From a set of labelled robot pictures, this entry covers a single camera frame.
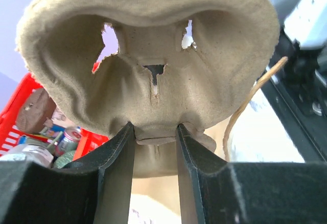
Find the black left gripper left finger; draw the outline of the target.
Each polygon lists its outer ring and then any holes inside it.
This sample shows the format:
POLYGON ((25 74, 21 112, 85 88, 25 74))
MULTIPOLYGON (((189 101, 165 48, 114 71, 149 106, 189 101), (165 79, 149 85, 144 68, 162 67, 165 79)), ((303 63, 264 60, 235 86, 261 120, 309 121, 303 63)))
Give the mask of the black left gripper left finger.
POLYGON ((1 223, 127 223, 133 125, 61 169, 1 162, 1 223))

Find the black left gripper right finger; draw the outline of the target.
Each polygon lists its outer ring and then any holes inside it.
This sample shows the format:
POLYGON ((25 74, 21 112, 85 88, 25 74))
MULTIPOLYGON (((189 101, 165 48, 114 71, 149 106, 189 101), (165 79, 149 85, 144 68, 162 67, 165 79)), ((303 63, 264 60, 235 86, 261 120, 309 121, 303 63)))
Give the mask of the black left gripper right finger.
POLYGON ((176 130, 182 223, 326 223, 325 163, 228 163, 176 130))

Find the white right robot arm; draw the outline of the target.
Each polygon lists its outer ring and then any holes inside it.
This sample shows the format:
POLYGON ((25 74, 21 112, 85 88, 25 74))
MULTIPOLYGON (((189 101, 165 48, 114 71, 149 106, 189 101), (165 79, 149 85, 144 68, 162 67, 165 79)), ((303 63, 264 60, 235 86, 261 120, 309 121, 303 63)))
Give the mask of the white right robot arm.
POLYGON ((306 162, 326 161, 326 0, 300 0, 281 26, 262 91, 306 162))

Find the red drink can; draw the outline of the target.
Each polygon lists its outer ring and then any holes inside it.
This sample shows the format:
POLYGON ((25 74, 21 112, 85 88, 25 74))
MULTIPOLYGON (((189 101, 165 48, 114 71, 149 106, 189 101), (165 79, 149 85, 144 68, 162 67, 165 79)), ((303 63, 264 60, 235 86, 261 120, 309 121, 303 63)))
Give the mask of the red drink can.
POLYGON ((76 150, 81 137, 81 130, 79 127, 67 127, 64 130, 61 141, 55 148, 55 156, 59 157, 67 152, 76 150))

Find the red plastic shopping basket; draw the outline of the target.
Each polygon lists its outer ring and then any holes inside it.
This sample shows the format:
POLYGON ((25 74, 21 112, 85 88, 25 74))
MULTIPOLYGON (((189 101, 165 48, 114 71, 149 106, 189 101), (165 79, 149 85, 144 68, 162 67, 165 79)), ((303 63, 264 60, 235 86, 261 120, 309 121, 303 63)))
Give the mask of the red plastic shopping basket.
MULTIPOLYGON (((1 112, 1 155, 16 146, 21 136, 31 137, 47 144, 51 142, 50 138, 22 132, 15 125, 20 108, 25 103, 28 96, 38 88, 41 88, 41 85, 35 81, 30 73, 27 73, 22 78, 9 102, 1 112)), ((81 141, 74 155, 74 160, 85 156, 109 140, 106 136, 92 133, 83 128, 81 128, 81 135, 81 141)))

